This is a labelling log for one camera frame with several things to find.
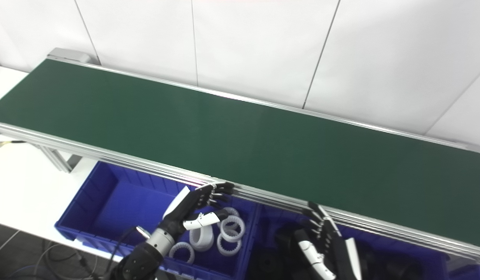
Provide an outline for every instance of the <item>green belt surface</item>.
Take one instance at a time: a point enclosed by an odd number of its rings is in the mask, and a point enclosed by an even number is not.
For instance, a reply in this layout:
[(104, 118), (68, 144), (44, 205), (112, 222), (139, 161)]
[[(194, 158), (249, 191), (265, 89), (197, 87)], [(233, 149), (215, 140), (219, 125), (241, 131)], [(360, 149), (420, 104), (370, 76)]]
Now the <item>green belt surface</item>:
[(477, 152), (54, 60), (0, 122), (480, 246)]

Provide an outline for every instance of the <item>blue plastic bin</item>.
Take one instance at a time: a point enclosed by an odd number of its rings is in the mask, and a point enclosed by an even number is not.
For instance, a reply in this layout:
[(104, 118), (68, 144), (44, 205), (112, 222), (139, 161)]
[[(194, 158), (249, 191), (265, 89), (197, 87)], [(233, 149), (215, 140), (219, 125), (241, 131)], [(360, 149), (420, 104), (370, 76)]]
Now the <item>blue plastic bin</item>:
[[(139, 225), (152, 232), (167, 206), (184, 187), (183, 183), (147, 173), (97, 163), (55, 227), (67, 239), (78, 239), (86, 246), (112, 252), (128, 228)], [(250, 232), (256, 223), (259, 206), (240, 198), (233, 198), (224, 206), (237, 209), (245, 221), (246, 233), (238, 254), (224, 257), (214, 243), (210, 250), (196, 252), (192, 265), (179, 260), (187, 256), (177, 254), (177, 259), (166, 257), (161, 269), (203, 280), (242, 280), (253, 243)], [(216, 225), (213, 229), (217, 237), (219, 229)], [(188, 242), (188, 238), (187, 233), (180, 241)], [(142, 241), (142, 236), (132, 234), (117, 254), (129, 254)]]
[(480, 280), (480, 266), (463, 266), (449, 273), (451, 280)]
[[(254, 246), (252, 249), (276, 249), (276, 243), (273, 239), (275, 232), (287, 222), (300, 222), (303, 219), (305, 219), (303, 215), (262, 205), (259, 211), (258, 225), (254, 227), (256, 230), (252, 232), (254, 236)], [(393, 253), (404, 254), (420, 262), (425, 280), (449, 279), (446, 265), (447, 257), (444, 253), (350, 227), (338, 227), (343, 237), (354, 237), (357, 241), (368, 243), (373, 248), (377, 258)]]
[[(111, 253), (126, 229), (140, 225), (153, 231), (169, 203), (184, 187), (183, 183), (147, 173), (97, 163), (55, 227), (67, 239), (78, 239), (86, 246)], [(166, 257), (160, 268), (198, 280), (243, 280), (252, 250), (276, 249), (273, 238), (275, 232), (286, 223), (305, 219), (300, 214), (236, 197), (224, 206), (237, 209), (246, 224), (242, 249), (237, 255), (224, 257), (214, 244), (206, 252), (195, 252), (194, 264), (184, 262), (188, 259), (187, 254), (178, 251), (176, 259)], [(447, 257), (443, 253), (349, 227), (340, 229), (344, 237), (354, 237), (368, 243), (377, 258), (391, 253), (408, 255), (423, 266), (425, 280), (448, 280)], [(213, 230), (217, 238), (218, 227), (213, 225)], [(188, 238), (186, 233), (179, 241), (188, 241)], [(134, 233), (126, 239), (117, 254), (129, 254), (142, 241), (144, 238)], [(452, 280), (472, 280), (462, 278), (466, 273), (459, 272), (456, 275), (458, 278)]]

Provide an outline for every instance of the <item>floor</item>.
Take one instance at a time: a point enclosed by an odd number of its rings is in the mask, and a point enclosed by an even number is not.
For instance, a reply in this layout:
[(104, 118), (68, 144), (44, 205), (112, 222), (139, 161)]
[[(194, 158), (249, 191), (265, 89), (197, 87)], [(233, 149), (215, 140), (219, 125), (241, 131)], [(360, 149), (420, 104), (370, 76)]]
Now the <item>floor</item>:
[[(35, 279), (34, 270), (41, 255), (43, 258), (38, 265)], [(0, 280), (92, 280), (80, 265), (78, 256), (86, 259), (90, 271), (99, 276), (103, 275), (108, 264), (107, 259), (85, 252), (77, 255), (71, 247), (56, 245), (49, 240), (0, 225)], [(167, 273), (158, 275), (158, 280), (175, 279), (174, 275)]]

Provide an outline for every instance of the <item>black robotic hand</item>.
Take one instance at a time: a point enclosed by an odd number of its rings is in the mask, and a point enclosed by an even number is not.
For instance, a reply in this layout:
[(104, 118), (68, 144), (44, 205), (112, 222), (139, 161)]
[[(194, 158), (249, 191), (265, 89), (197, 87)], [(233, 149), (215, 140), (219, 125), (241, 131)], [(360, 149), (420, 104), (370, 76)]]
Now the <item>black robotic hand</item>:
[(295, 231), (294, 238), (313, 275), (322, 280), (361, 280), (354, 238), (344, 239), (321, 205), (308, 202), (308, 207), (303, 210), (309, 218), (303, 223), (306, 229)]
[(206, 214), (194, 212), (208, 205), (220, 208), (218, 201), (228, 201), (228, 195), (233, 194), (233, 187), (233, 183), (218, 182), (206, 184), (193, 191), (188, 187), (183, 188), (147, 241), (138, 244), (104, 279), (153, 280), (164, 256), (185, 231), (211, 225), (228, 217), (225, 210)]

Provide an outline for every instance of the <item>white plastic ring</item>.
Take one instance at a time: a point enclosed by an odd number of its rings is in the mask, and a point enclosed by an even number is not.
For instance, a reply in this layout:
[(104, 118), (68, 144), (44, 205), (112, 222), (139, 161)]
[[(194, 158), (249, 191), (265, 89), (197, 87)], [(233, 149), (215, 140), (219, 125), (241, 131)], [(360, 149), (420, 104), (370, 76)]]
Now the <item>white plastic ring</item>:
[(190, 245), (197, 252), (204, 252), (214, 244), (212, 226), (205, 226), (199, 229), (190, 230)]
[[(230, 215), (240, 217), (240, 213), (233, 207), (224, 207), (223, 209), (226, 210), (226, 212), (228, 212), (228, 214)], [(221, 228), (221, 222), (217, 222), (216, 224), (217, 224), (217, 227)], [(235, 223), (235, 222), (233, 222), (231, 225), (224, 226), (225, 229), (229, 229), (229, 230), (235, 230), (237, 227), (238, 227), (238, 223)]]
[(188, 261), (186, 261), (187, 263), (189, 264), (192, 264), (194, 261), (195, 261), (195, 252), (192, 248), (192, 246), (190, 246), (190, 244), (186, 243), (186, 242), (178, 242), (176, 243), (172, 248), (171, 250), (169, 250), (169, 257), (174, 257), (174, 253), (176, 253), (177, 250), (181, 249), (181, 248), (185, 248), (187, 249), (188, 251), (190, 251), (190, 257), (188, 258)]
[[(226, 232), (230, 235), (234, 235), (234, 234), (238, 234), (238, 232), (234, 231), (234, 230), (226, 230)], [(236, 241), (236, 247), (235, 249), (233, 250), (226, 250), (225, 248), (222, 247), (221, 245), (221, 240), (224, 239), (224, 236), (222, 234), (219, 234), (219, 236), (217, 237), (217, 242), (216, 242), (216, 245), (217, 245), (217, 249), (219, 250), (219, 253), (221, 253), (221, 255), (225, 256), (225, 257), (231, 257), (231, 256), (234, 256), (236, 253), (239, 252), (240, 248), (242, 247), (242, 241), (241, 240), (238, 240)]]
[[(240, 226), (240, 232), (238, 233), (234, 230), (228, 230), (224, 228), (224, 226), (229, 222), (236, 222)], [(240, 217), (230, 215), (228, 218), (221, 221), (221, 226), (219, 229), (221, 230), (221, 235), (225, 241), (236, 242), (242, 239), (242, 236), (245, 234), (245, 223)]]

